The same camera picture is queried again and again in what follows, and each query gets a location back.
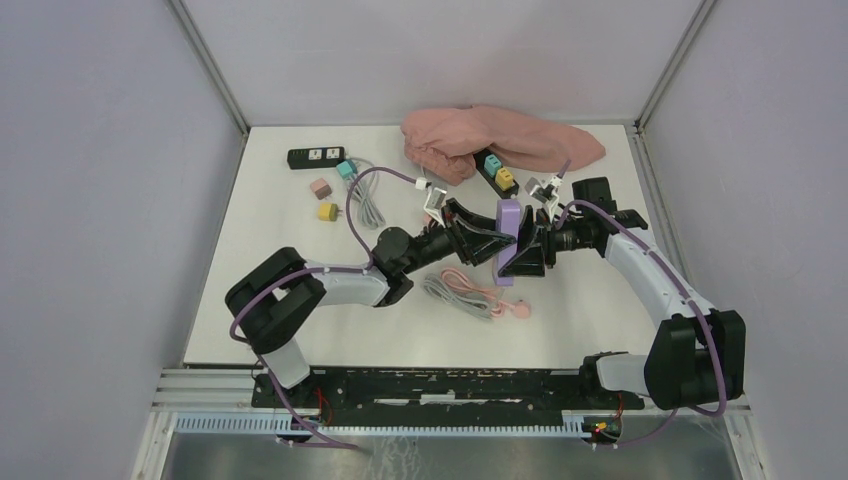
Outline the yellow adapter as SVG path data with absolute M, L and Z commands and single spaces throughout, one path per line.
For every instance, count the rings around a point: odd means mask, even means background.
M 341 212 L 340 207 L 333 202 L 323 202 L 319 205 L 317 218 L 324 222 L 336 222 Z
M 498 172 L 494 181 L 501 191 L 509 191 L 515 184 L 513 174 L 505 167 Z

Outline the black power strip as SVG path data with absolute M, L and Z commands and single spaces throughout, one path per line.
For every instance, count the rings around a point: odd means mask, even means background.
M 346 158 L 344 147 L 312 147 L 290 149 L 286 162 L 291 170 L 335 168 Z
M 501 199 L 516 198 L 519 186 L 501 158 L 489 149 L 473 154 L 477 171 Z

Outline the teal plug adapter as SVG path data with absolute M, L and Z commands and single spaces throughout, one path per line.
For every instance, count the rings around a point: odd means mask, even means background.
M 350 159 L 343 160 L 336 165 L 336 170 L 344 181 L 353 181 L 359 174 L 356 163 Z

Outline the pink adapter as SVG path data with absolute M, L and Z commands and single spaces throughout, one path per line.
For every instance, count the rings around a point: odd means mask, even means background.
M 333 194 L 331 185 L 324 178 L 318 178 L 311 182 L 310 190 L 318 200 L 323 200 Z

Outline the purple power strip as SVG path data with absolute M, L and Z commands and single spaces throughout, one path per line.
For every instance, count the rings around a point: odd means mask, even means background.
M 516 199 L 501 199 L 498 201 L 496 212 L 496 228 L 499 233 L 518 237 L 522 220 L 522 207 Z M 516 255 L 517 245 L 513 244 L 498 253 L 492 268 L 493 282 L 497 287 L 511 287 L 514 283 L 511 277 L 505 276 L 501 270 Z

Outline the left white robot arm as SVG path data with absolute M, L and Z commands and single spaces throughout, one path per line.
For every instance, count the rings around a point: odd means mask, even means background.
M 308 261 L 293 247 L 281 248 L 225 294 L 233 316 L 231 337 L 257 356 L 280 398 L 303 406 L 312 399 L 315 382 L 296 334 L 314 310 L 394 305 L 412 289 L 411 273 L 446 257 L 471 266 L 512 257 L 521 226 L 532 216 L 531 208 L 516 200 L 502 201 L 490 218 L 450 199 L 417 235 L 401 227 L 384 229 L 363 265 Z

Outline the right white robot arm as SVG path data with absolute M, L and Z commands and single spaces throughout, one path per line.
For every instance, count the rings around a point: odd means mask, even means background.
M 542 208 L 531 210 L 517 237 L 506 276 L 542 276 L 558 254 L 591 249 L 627 281 L 655 326 L 645 355 L 599 353 L 585 358 L 577 382 L 580 400 L 602 408 L 618 392 L 648 397 L 663 410 L 688 408 L 719 416 L 744 390 L 746 326 L 734 310 L 719 310 L 689 285 L 660 251 L 646 220 L 619 209 L 605 177 L 572 185 L 561 202 L 562 179 L 531 179 Z

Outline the pink cloth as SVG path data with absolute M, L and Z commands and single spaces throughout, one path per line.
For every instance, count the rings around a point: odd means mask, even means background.
M 540 173 L 574 171 L 606 155 L 585 130 L 487 105 L 416 110 L 400 131 L 405 156 L 451 186 L 477 174 L 473 155 L 484 149 L 507 168 Z

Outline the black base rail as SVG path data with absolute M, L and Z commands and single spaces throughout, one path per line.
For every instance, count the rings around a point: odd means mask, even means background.
M 251 405 L 295 411 L 326 435 L 346 432 L 552 434 L 610 443 L 645 403 L 591 385 L 576 370 L 319 366 L 279 398 L 268 374 Z

